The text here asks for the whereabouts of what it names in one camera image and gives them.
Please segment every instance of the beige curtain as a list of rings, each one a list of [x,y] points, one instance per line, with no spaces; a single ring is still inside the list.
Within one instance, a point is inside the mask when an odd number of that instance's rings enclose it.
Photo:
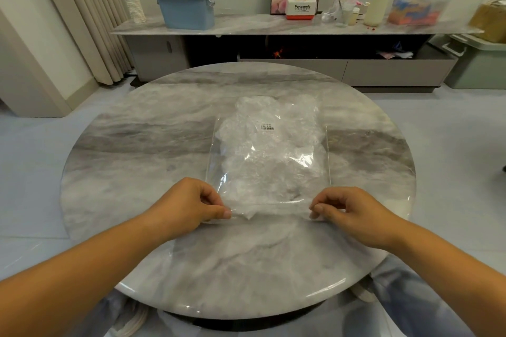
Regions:
[[[53,2],[98,82],[112,84],[132,69],[126,42],[109,33],[128,20],[122,0]]]

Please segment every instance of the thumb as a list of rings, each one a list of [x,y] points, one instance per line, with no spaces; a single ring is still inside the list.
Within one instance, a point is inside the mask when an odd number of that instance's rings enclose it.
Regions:
[[[346,217],[345,213],[329,204],[317,204],[314,206],[313,211],[321,214],[324,218],[332,221],[335,225],[341,225]]]
[[[205,205],[204,220],[212,219],[230,219],[232,212],[230,208],[221,205]]]

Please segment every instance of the tall cream-colored bottle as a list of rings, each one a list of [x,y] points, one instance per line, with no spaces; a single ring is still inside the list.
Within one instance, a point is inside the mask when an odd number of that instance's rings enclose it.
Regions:
[[[376,27],[381,24],[387,11],[389,0],[371,0],[364,18],[366,26]]]

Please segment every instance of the red and white box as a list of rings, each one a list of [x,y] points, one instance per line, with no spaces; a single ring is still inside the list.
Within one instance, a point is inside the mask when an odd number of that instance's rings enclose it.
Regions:
[[[309,21],[315,17],[316,4],[316,0],[286,0],[286,18],[294,21]]]

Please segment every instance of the forearm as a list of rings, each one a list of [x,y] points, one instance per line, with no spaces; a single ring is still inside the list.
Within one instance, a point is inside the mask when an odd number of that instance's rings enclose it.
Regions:
[[[406,222],[389,250],[422,277],[477,336],[506,330],[506,277]]]
[[[61,335],[161,243],[141,215],[2,281],[0,330]]]

